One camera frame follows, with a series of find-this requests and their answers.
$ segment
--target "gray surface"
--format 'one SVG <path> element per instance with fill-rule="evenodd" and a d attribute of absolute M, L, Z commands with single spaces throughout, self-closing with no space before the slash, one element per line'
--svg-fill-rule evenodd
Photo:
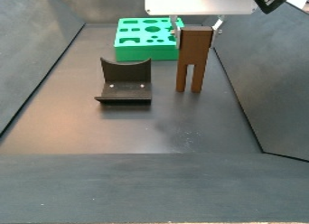
<path fill-rule="evenodd" d="M 309 164 L 264 154 L 0 157 L 0 223 L 309 221 Z"/>
<path fill-rule="evenodd" d="M 0 0 L 0 133 L 83 21 L 59 0 Z"/>
<path fill-rule="evenodd" d="M 63 0 L 86 23 L 118 23 L 119 18 L 149 17 L 145 0 Z M 203 22 L 206 16 L 182 16 L 185 23 Z"/>
<path fill-rule="evenodd" d="M 261 153 L 213 51 L 203 91 L 175 91 L 177 62 L 153 61 L 153 105 L 102 106 L 100 57 L 115 25 L 87 25 L 0 140 L 0 154 Z"/>
<path fill-rule="evenodd" d="M 309 14 L 231 16 L 217 53 L 264 150 L 309 160 Z"/>

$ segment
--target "black holder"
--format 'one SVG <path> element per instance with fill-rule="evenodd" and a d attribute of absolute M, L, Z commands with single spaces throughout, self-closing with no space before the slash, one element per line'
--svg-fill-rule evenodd
<path fill-rule="evenodd" d="M 151 59 L 136 64 L 116 64 L 103 58 L 102 68 L 106 84 L 100 97 L 102 103 L 151 102 Z"/>

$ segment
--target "wooden stand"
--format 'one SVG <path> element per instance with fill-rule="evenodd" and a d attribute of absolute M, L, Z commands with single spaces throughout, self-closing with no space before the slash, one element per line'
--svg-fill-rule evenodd
<path fill-rule="evenodd" d="M 181 28 L 179 65 L 177 78 L 177 91 L 186 88 L 187 67 L 194 65 L 191 78 L 191 92 L 199 93 L 203 85 L 203 73 L 207 62 L 209 47 L 211 45 L 214 30 L 207 26 L 189 26 Z"/>

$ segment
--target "gray wall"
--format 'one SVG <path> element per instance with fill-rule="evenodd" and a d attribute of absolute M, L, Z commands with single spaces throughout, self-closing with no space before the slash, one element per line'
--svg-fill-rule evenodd
<path fill-rule="evenodd" d="M 86 23 L 116 23 L 119 18 L 149 17 L 145 0 L 63 0 Z M 202 23 L 206 16 L 182 16 L 185 23 Z"/>
<path fill-rule="evenodd" d="M 217 53 L 264 150 L 309 160 L 309 14 L 231 16 Z"/>
<path fill-rule="evenodd" d="M 60 0 L 0 0 L 0 134 L 78 34 Z"/>

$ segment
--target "green block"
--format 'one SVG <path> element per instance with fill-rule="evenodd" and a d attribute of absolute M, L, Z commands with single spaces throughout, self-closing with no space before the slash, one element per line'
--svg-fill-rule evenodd
<path fill-rule="evenodd" d="M 179 57 L 169 18 L 122 18 L 118 22 L 115 51 L 118 61 L 173 61 Z"/>

